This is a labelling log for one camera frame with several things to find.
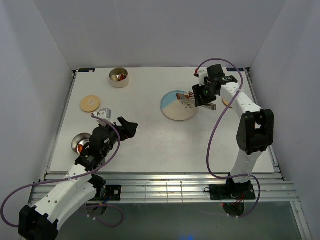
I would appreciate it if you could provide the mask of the orange carrot slice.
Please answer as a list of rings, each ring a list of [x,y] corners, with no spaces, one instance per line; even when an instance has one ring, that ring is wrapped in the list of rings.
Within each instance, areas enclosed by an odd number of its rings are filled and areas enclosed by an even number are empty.
[[[84,146],[83,146],[82,144],[78,144],[77,147],[76,147],[77,153],[80,154],[80,153],[82,152],[82,150],[83,150],[83,147],[84,147]]]

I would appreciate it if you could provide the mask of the red sausage piece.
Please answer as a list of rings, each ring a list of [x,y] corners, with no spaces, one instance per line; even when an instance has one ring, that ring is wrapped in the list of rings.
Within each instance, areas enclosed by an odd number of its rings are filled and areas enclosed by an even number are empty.
[[[120,81],[123,81],[126,77],[127,77],[126,74],[121,74],[121,75],[119,75],[119,77],[118,77],[118,81],[119,81],[119,82],[120,82]]]

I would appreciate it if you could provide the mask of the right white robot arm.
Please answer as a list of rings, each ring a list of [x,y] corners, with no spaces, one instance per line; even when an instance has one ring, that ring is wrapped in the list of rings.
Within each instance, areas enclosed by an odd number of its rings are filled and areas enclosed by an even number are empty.
[[[221,97],[228,102],[240,119],[236,133],[239,152],[233,169],[224,178],[224,184],[211,184],[208,193],[211,200],[256,198],[251,183],[252,172],[258,158],[274,142],[274,113],[262,109],[242,91],[243,80],[225,75],[221,65],[208,67],[194,73],[199,83],[192,87],[195,106],[202,107]]]

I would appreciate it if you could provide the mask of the meat piece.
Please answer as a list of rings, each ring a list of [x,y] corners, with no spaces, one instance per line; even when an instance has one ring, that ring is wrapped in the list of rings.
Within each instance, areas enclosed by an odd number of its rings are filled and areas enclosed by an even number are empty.
[[[182,93],[177,93],[176,97],[177,97],[178,100],[186,99],[186,96],[184,94],[182,94]]]

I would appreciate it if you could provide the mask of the steel tongs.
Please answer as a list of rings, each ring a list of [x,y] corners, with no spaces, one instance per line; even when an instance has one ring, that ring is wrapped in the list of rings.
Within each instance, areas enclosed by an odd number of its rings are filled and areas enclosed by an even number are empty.
[[[187,108],[195,108],[196,105],[195,105],[195,99],[193,97],[190,97],[190,96],[186,96],[186,99],[181,99],[179,100],[182,104],[184,104]],[[216,111],[217,110],[217,106],[213,103],[209,103],[209,104],[204,104],[204,105],[201,105],[200,107],[202,108],[206,108],[206,109],[209,109],[211,111]]]

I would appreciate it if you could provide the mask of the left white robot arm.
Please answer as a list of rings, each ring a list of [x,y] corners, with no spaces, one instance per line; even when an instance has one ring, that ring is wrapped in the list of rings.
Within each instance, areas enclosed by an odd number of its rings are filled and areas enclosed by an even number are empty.
[[[33,206],[19,212],[18,233],[26,240],[54,240],[62,225],[89,200],[106,195],[106,181],[96,172],[107,163],[105,158],[120,143],[136,135],[138,124],[118,117],[119,123],[96,117],[99,126],[92,134],[72,141],[81,145],[79,156],[66,176]]]

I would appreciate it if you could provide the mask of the rice ball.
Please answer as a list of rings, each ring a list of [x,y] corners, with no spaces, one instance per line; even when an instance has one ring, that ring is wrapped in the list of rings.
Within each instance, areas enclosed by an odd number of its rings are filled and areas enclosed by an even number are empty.
[[[111,78],[111,80],[114,81],[114,82],[118,82],[118,81],[119,81],[117,75],[112,75],[110,78]]]

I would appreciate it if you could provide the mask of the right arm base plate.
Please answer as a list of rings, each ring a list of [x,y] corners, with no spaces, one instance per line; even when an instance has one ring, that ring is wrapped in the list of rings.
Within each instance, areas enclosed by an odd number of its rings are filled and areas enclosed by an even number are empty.
[[[210,184],[203,190],[209,194],[210,200],[255,200],[256,194],[250,183],[245,187],[229,187],[226,184]]]

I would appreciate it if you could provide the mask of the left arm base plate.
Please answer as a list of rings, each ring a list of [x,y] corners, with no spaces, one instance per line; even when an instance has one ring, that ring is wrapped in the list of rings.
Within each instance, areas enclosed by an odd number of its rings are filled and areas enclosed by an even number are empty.
[[[120,201],[121,192],[121,185],[105,185],[96,191],[96,195],[93,199],[102,202]]]

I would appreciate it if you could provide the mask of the ceramic food plate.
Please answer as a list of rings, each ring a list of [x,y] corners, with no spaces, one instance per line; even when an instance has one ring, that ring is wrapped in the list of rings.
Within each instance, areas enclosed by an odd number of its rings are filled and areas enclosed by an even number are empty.
[[[196,107],[188,108],[177,99],[177,93],[181,93],[194,98],[192,92],[174,90],[168,92],[160,102],[161,112],[174,121],[185,121],[192,118],[196,113]]]

